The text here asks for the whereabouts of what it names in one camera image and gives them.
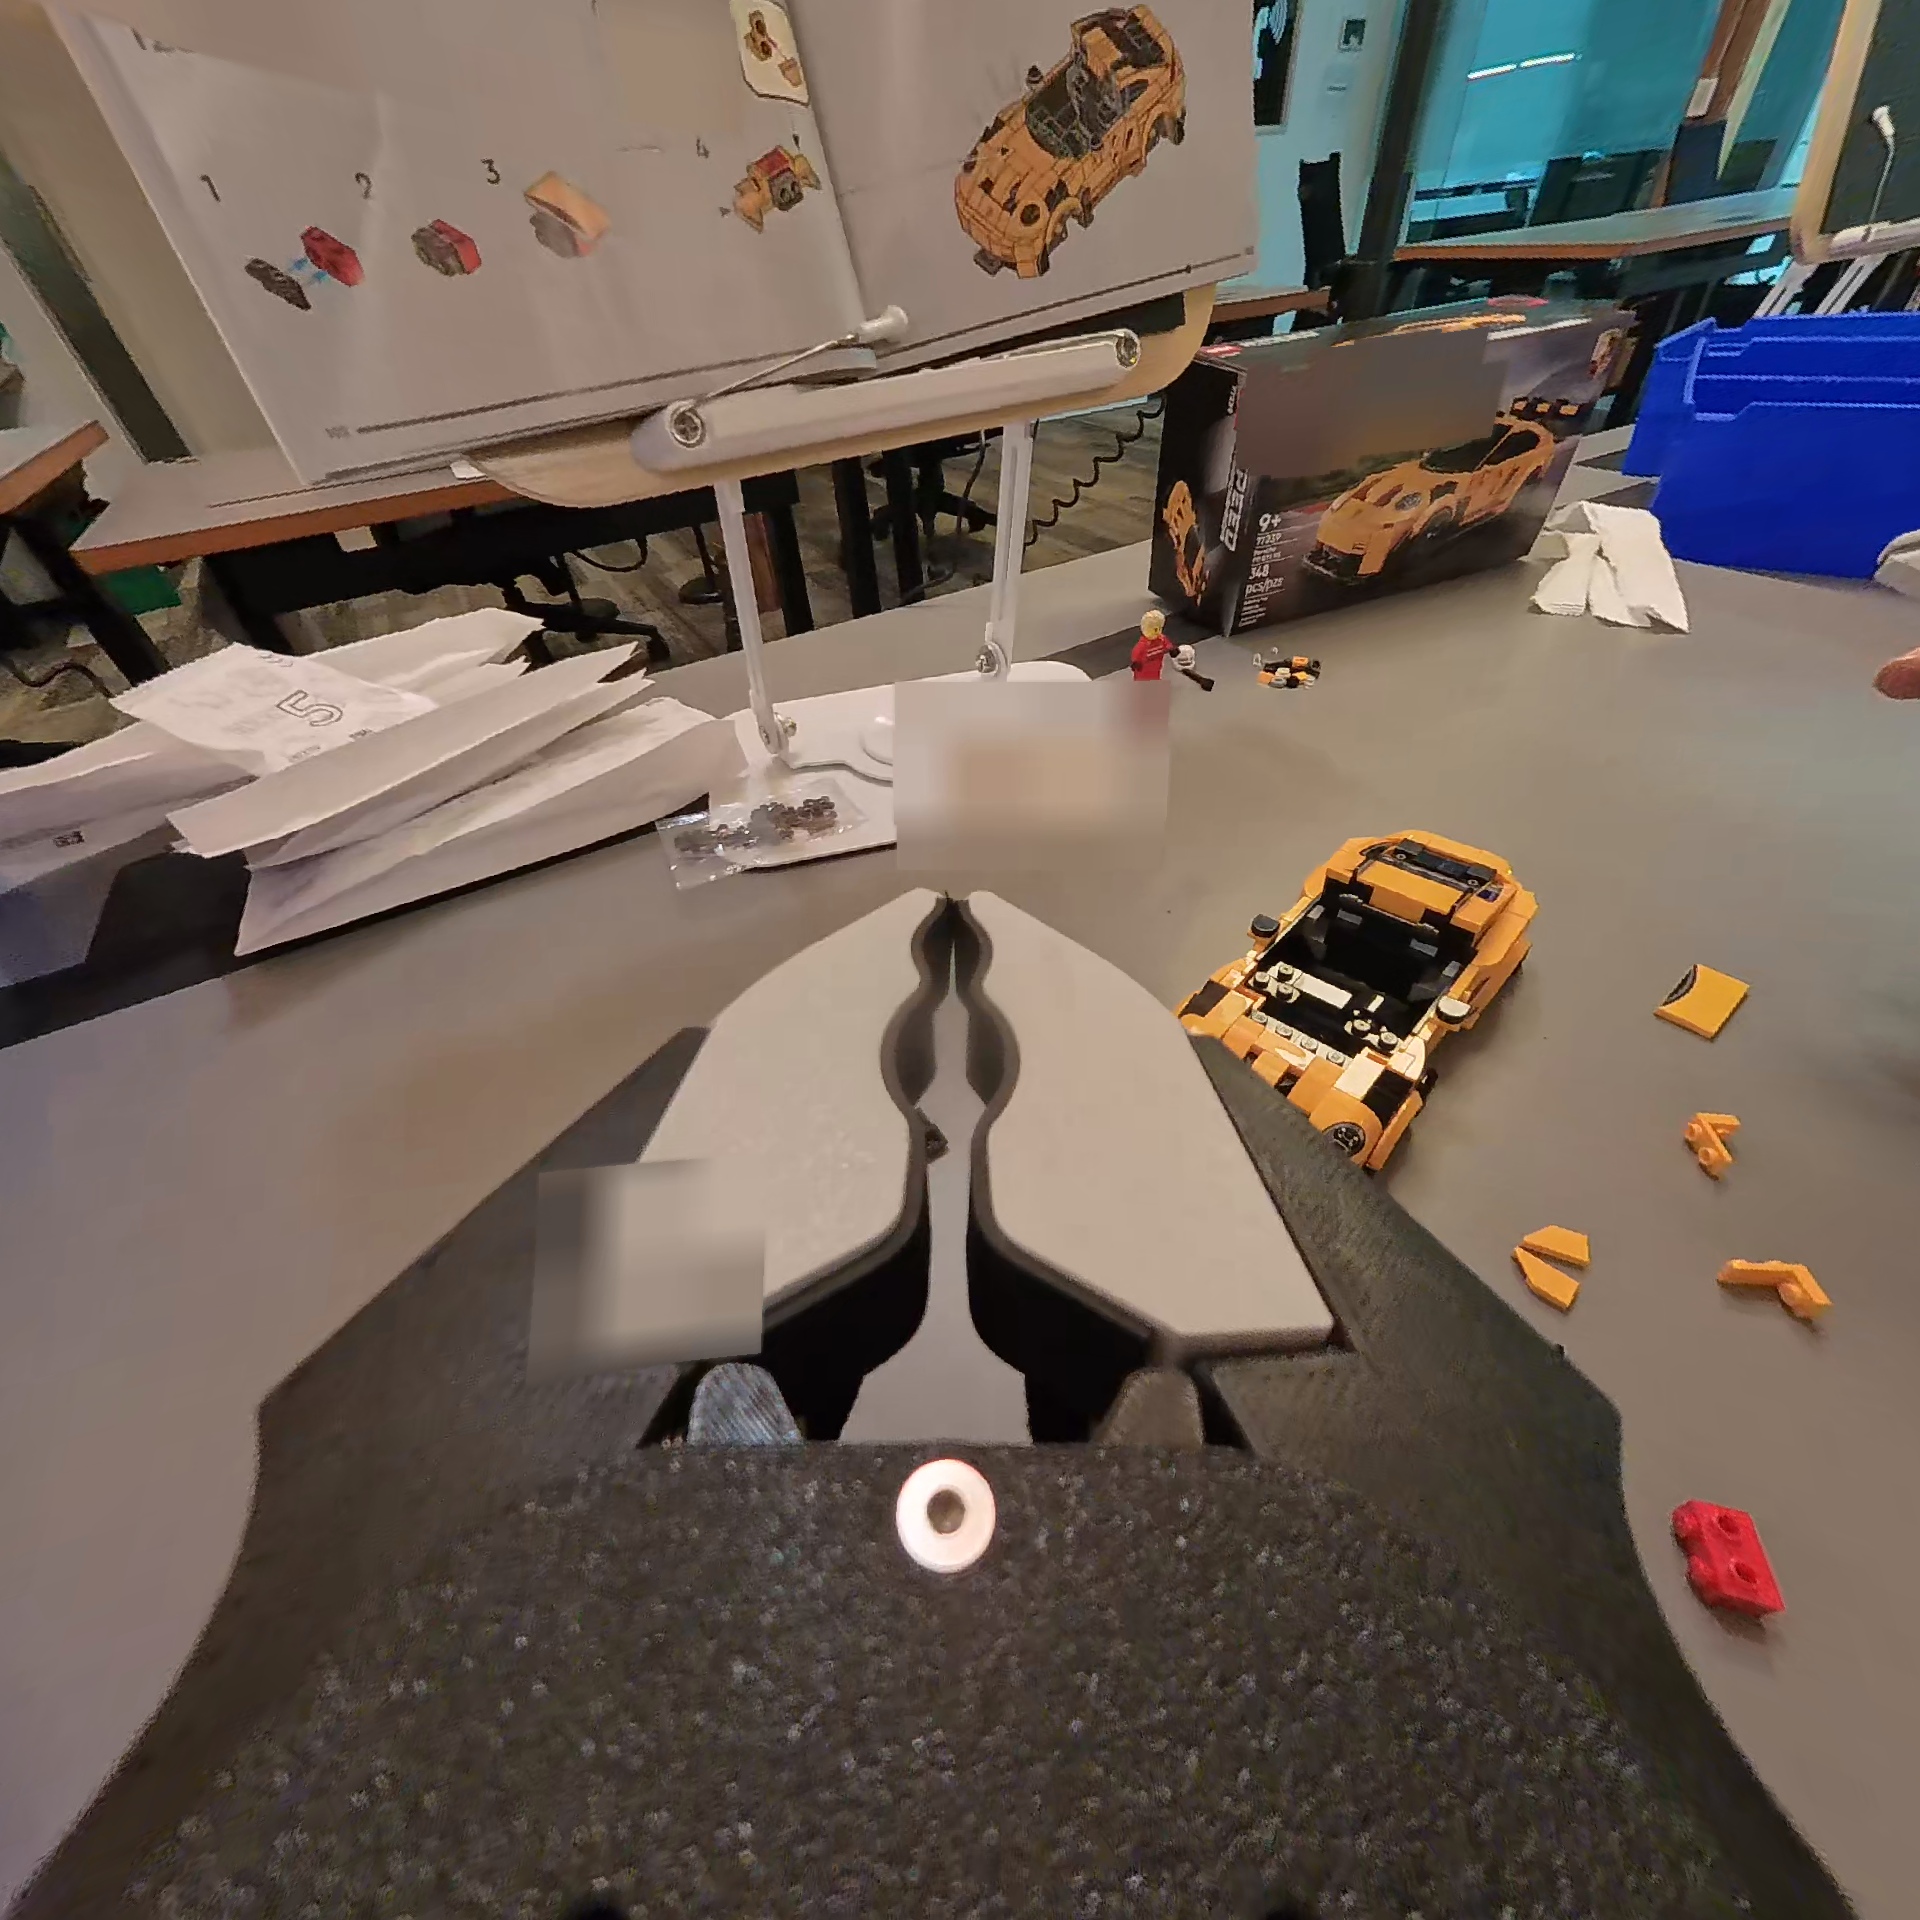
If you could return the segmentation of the orange lego plate piece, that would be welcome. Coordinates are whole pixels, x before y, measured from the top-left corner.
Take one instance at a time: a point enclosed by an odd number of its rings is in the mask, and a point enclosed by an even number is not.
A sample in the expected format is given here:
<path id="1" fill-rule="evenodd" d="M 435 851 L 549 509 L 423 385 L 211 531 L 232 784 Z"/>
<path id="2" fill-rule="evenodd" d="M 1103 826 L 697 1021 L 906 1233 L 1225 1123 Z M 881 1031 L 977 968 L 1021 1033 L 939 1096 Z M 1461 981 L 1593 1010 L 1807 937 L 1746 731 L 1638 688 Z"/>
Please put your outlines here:
<path id="1" fill-rule="evenodd" d="M 1714 1286 L 1773 1295 L 1806 1326 L 1815 1326 L 1833 1311 L 1828 1288 L 1815 1282 L 1813 1268 L 1806 1262 L 1732 1259 L 1719 1268 Z"/>

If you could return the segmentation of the blue plastic bin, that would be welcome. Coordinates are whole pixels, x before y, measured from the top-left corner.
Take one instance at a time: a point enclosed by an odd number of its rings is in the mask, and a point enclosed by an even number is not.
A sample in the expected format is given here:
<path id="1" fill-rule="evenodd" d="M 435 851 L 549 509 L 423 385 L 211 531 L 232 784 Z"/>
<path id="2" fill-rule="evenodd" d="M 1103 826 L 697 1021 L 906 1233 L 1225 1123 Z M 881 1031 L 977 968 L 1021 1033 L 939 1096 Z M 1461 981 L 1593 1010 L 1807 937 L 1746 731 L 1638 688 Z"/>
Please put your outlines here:
<path id="1" fill-rule="evenodd" d="M 1621 471 L 1673 559 L 1872 581 L 1918 536 L 1918 313 L 1700 322 L 1647 375 Z"/>

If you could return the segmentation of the orange lego car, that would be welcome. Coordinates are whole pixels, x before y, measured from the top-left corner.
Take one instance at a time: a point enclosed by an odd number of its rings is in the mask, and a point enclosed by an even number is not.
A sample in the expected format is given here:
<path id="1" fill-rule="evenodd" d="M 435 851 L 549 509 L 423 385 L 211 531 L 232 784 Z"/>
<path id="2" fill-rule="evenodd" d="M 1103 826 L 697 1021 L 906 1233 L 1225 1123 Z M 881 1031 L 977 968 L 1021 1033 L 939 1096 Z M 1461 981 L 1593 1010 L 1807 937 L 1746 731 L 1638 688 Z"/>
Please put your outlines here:
<path id="1" fill-rule="evenodd" d="M 1441 1046 L 1521 972 L 1532 917 L 1537 897 L 1495 851 L 1357 838 L 1175 1013 L 1379 1175 L 1430 1105 Z"/>

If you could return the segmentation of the stack of white paper bags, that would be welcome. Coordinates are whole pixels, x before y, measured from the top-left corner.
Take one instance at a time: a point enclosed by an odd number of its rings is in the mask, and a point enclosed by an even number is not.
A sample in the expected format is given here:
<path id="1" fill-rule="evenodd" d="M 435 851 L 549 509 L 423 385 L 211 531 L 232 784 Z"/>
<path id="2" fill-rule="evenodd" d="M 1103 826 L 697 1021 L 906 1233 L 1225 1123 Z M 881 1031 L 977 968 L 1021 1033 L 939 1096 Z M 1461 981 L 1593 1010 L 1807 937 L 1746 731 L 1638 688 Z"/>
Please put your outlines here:
<path id="1" fill-rule="evenodd" d="M 527 666 L 470 612 L 287 659 L 220 646 L 112 701 L 124 724 L 4 770 L 4 989 L 82 964 L 140 851 L 239 855 L 232 954 L 284 948 L 584 851 L 743 773 L 730 715 L 623 674 Z"/>

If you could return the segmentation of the clear plastic parts bag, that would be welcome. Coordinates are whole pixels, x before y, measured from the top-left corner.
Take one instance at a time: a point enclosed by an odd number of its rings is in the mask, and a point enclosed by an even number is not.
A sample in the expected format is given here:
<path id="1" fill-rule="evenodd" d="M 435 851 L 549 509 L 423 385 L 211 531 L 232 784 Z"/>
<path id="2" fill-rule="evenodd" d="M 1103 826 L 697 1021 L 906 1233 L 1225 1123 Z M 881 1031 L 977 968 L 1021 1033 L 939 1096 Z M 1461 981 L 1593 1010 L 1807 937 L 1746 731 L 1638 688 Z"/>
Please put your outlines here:
<path id="1" fill-rule="evenodd" d="M 798 798 L 726 802 L 660 826 L 674 886 L 697 892 L 719 880 L 798 869 L 852 851 L 865 810 L 832 784 Z"/>

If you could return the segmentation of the wood-edged desk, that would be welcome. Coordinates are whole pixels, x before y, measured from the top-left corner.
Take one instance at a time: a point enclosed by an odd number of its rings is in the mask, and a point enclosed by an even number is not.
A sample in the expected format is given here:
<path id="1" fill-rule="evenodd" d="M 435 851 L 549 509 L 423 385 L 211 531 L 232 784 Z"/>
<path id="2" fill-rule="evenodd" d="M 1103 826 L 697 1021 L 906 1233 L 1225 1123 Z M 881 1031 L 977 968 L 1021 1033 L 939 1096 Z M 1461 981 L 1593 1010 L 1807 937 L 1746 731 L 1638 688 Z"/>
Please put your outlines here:
<path id="1" fill-rule="evenodd" d="M 1011 411 L 977 420 L 949 413 L 918 430 L 839 435 L 838 442 L 794 447 L 758 468 L 731 460 L 709 468 L 655 471 L 633 460 L 633 420 L 562 430 L 527 447 L 486 453 L 470 468 L 430 466 L 415 471 L 377 471 L 346 484 L 308 488 L 284 453 L 220 453 L 184 466 L 148 466 L 119 488 L 109 511 L 84 531 L 73 559 L 91 573 L 128 564 L 176 564 L 228 549 L 380 528 L 397 518 L 450 517 L 503 500 L 545 509 L 615 509 L 669 492 L 709 492 L 712 482 L 743 484 L 784 468 L 821 468 L 839 456 L 874 456 L 896 447 L 1001 430 Z"/>

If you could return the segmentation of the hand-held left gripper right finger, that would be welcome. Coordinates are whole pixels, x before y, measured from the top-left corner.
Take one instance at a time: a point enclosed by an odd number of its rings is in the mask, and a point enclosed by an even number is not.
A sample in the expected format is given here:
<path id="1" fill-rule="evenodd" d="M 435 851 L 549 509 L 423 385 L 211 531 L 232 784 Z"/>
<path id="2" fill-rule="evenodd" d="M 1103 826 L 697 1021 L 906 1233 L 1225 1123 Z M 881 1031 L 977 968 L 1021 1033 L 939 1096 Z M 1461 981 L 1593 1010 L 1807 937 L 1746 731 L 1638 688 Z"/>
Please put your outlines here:
<path id="1" fill-rule="evenodd" d="M 968 1304 L 1035 1443 L 1082 1443 L 1126 1379 L 1339 1339 L 1185 1028 L 1021 908 L 959 897 Z"/>

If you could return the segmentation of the lego instruction booklet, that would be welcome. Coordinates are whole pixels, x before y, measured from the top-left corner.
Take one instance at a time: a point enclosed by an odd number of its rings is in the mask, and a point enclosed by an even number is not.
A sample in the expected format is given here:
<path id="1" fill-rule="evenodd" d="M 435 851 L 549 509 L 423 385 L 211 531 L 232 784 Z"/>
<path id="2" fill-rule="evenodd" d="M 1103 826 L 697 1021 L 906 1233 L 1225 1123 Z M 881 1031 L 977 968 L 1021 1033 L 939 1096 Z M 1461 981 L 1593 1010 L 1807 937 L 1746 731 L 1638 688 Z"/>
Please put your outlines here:
<path id="1" fill-rule="evenodd" d="M 319 484 L 1260 251 L 1250 4 L 48 4 Z"/>

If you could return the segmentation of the lego set box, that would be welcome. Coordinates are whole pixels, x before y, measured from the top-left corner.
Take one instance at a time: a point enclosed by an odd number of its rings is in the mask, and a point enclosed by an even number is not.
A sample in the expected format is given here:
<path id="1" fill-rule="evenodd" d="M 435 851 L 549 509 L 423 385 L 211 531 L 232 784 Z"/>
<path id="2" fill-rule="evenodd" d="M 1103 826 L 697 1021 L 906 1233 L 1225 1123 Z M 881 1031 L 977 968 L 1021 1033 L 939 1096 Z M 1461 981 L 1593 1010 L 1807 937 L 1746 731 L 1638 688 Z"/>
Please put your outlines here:
<path id="1" fill-rule="evenodd" d="M 1633 336 L 1615 301 L 1481 299 L 1199 350 L 1166 391 L 1154 602 L 1233 640 L 1527 559 Z"/>

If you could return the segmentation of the red lego brick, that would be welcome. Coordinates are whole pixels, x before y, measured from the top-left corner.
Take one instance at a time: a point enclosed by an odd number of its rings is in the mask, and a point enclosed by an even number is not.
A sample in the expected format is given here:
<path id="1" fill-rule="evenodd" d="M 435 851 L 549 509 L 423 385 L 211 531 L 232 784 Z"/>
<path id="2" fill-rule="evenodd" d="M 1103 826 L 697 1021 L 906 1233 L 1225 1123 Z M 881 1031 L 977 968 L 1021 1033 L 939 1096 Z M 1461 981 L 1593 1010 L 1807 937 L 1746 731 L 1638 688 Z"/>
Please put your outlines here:
<path id="1" fill-rule="evenodd" d="M 1691 1497 L 1670 1514 L 1670 1528 L 1704 1608 L 1744 1620 L 1786 1616 L 1786 1595 L 1746 1511 Z"/>

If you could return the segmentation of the flat orange lego tile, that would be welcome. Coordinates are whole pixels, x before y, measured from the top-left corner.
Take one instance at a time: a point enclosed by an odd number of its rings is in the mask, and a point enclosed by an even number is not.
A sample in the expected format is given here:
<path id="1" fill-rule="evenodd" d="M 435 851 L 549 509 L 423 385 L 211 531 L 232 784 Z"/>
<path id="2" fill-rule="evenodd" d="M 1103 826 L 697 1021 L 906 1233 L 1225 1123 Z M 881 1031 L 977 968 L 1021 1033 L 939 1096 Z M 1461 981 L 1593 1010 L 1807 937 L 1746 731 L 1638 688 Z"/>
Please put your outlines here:
<path id="1" fill-rule="evenodd" d="M 1706 964 L 1691 964 L 1653 1007 L 1653 1013 L 1691 1037 L 1714 1043 L 1744 1010 L 1746 995 L 1746 981 Z"/>

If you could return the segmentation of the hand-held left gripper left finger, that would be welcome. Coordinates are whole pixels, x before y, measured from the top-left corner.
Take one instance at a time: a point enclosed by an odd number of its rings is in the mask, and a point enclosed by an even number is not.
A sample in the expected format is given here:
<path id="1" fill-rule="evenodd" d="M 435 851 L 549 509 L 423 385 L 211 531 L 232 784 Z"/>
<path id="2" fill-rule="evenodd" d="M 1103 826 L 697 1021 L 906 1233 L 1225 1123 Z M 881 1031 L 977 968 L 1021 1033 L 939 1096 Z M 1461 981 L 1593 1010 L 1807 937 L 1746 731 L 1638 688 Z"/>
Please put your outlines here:
<path id="1" fill-rule="evenodd" d="M 718 1175 L 764 1252 L 758 1351 L 808 1442 L 923 1331 L 933 1013 L 949 897 L 906 892 L 784 962 L 697 1046 L 644 1163 Z"/>

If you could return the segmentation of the crumpled white paper bag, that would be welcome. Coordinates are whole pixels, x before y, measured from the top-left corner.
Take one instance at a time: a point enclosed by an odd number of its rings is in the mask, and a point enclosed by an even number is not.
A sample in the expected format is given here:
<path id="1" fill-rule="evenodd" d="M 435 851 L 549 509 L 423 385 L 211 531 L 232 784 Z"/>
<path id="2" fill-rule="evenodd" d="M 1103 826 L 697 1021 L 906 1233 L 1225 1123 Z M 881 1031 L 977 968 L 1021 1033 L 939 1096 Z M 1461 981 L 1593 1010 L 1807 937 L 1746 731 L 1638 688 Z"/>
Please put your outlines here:
<path id="1" fill-rule="evenodd" d="M 1555 509 L 1544 531 L 1561 553 L 1532 590 L 1532 612 L 1593 617 L 1626 633 L 1691 633 L 1675 564 L 1651 511 L 1577 500 Z"/>

